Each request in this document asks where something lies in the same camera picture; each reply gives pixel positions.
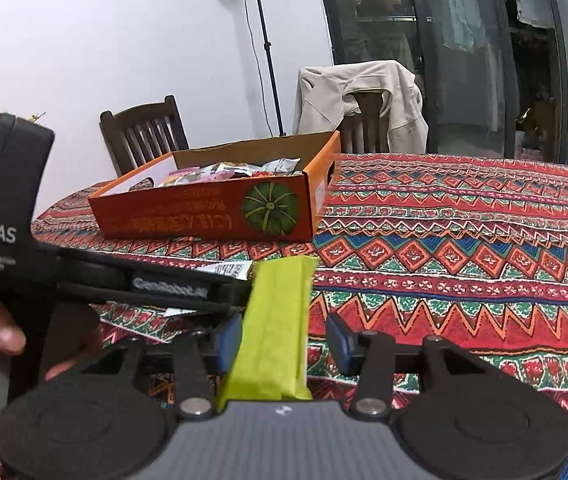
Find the green snack bar wrapper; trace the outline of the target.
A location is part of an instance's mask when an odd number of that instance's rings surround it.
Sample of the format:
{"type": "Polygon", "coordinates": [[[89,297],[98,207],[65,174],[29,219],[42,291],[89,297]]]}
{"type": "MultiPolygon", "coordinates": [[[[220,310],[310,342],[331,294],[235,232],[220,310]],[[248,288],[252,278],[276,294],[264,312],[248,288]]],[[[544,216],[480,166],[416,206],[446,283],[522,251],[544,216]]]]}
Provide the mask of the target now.
{"type": "Polygon", "coordinates": [[[309,311],[317,259],[294,256],[253,266],[243,338],[221,382],[217,410],[229,401],[308,401],[309,311]]]}

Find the yellow pumpkin seed crisp packet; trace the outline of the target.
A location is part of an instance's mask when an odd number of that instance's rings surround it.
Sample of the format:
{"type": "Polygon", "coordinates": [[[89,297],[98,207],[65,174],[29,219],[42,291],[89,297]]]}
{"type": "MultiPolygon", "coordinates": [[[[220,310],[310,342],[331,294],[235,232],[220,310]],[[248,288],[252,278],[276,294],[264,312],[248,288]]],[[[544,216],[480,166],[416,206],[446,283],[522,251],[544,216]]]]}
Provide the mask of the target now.
{"type": "MultiPolygon", "coordinates": [[[[231,262],[217,262],[199,266],[197,271],[229,276],[230,278],[237,278],[237,280],[247,281],[252,268],[252,261],[231,261],[231,262]]],[[[175,309],[169,308],[162,313],[164,318],[172,318],[172,316],[194,315],[195,310],[175,309]]]]}

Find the colourful patterned tablecloth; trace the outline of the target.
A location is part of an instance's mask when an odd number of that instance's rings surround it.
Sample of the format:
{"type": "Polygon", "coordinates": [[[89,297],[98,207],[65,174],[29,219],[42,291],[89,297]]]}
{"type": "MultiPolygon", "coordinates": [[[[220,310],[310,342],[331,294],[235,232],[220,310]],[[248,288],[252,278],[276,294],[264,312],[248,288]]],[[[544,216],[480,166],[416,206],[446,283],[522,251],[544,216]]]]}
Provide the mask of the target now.
{"type": "MultiPolygon", "coordinates": [[[[542,391],[568,413],[568,167],[455,156],[352,155],[310,243],[194,237],[107,242],[85,193],[35,223],[45,240],[177,266],[310,255],[309,379],[321,399],[347,401],[322,322],[402,342],[442,335],[542,391]]],[[[561,475],[568,479],[568,460],[561,475]]]]}

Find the dark wooden chair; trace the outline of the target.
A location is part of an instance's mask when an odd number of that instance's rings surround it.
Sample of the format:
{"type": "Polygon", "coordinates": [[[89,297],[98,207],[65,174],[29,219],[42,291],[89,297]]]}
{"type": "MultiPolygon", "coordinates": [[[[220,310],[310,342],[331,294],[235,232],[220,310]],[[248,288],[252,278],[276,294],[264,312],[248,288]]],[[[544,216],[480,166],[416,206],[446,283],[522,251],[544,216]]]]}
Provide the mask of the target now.
{"type": "Polygon", "coordinates": [[[189,148],[177,101],[169,94],[162,102],[137,105],[99,116],[99,128],[118,176],[175,151],[189,148]]]}

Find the orange cardboard box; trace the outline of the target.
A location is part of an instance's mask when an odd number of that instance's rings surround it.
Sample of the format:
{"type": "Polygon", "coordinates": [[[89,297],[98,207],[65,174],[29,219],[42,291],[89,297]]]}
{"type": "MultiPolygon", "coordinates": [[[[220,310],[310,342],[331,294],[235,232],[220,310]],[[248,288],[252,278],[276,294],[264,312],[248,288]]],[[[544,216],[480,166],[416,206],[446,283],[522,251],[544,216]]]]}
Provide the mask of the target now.
{"type": "Polygon", "coordinates": [[[331,178],[338,174],[340,152],[337,131],[177,151],[124,174],[90,194],[88,201],[105,237],[308,242],[319,225],[331,178]],[[297,160],[292,174],[163,183],[175,170],[216,162],[263,165],[281,158],[297,160]]]}

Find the chair with beige jacket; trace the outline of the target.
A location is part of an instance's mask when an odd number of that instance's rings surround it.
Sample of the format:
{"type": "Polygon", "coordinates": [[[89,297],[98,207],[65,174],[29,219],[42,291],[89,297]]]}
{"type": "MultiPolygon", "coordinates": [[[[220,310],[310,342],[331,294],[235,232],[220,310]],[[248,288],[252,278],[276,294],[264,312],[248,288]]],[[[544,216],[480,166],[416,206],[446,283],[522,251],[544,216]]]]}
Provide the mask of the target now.
{"type": "Polygon", "coordinates": [[[347,114],[339,125],[341,150],[345,154],[389,153],[383,93],[357,92],[352,96],[357,111],[347,114]]]}

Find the beige jacket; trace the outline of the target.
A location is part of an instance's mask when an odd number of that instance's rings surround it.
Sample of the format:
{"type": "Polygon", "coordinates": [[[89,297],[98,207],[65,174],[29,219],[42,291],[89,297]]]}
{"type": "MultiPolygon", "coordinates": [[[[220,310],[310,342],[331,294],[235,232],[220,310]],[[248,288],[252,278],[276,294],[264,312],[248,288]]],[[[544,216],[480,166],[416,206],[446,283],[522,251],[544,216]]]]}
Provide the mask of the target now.
{"type": "Polygon", "coordinates": [[[417,77],[397,61],[299,70],[293,133],[336,130],[349,153],[424,154],[428,125],[417,77]]]}

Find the black light stand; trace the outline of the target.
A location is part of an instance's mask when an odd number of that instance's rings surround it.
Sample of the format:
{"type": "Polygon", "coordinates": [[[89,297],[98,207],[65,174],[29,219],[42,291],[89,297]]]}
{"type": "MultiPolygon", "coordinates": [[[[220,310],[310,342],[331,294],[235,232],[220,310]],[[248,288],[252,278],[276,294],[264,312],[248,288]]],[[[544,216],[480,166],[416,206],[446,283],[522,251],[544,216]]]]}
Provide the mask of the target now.
{"type": "MultiPolygon", "coordinates": [[[[253,59],[255,60],[256,64],[256,71],[258,75],[259,81],[259,89],[260,89],[260,99],[262,104],[262,111],[264,115],[264,121],[267,125],[267,131],[270,133],[272,138],[275,137],[273,126],[271,125],[269,109],[267,108],[267,101],[265,100],[265,79],[263,75],[263,70],[259,58],[259,54],[257,53],[257,43],[256,43],[256,35],[255,31],[252,27],[251,21],[251,14],[249,10],[248,0],[241,0],[243,2],[244,8],[244,17],[245,23],[248,30],[248,36],[250,40],[250,47],[252,50],[253,59]]],[[[272,43],[269,32],[267,31],[267,17],[264,13],[263,8],[263,0],[255,0],[256,1],[256,8],[259,18],[259,26],[262,38],[262,47],[264,52],[264,59],[267,63],[267,76],[269,77],[269,84],[271,88],[271,95],[273,101],[273,110],[275,114],[275,122],[276,122],[276,129],[277,129],[277,136],[282,138],[286,135],[286,131],[284,128],[283,122],[283,115],[282,115],[282,107],[281,107],[281,99],[279,98],[278,88],[277,88],[277,80],[275,74],[275,66],[272,56],[272,43]]]]}

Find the dark framed glass door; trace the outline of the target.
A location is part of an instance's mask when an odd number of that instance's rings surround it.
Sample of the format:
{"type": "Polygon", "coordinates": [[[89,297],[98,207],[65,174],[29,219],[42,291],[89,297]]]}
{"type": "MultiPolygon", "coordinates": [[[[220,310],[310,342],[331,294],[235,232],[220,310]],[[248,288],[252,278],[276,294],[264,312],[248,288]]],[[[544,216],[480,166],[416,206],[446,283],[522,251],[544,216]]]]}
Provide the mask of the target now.
{"type": "Polygon", "coordinates": [[[394,60],[429,152],[568,165],[568,0],[324,0],[338,64],[394,60]]]}

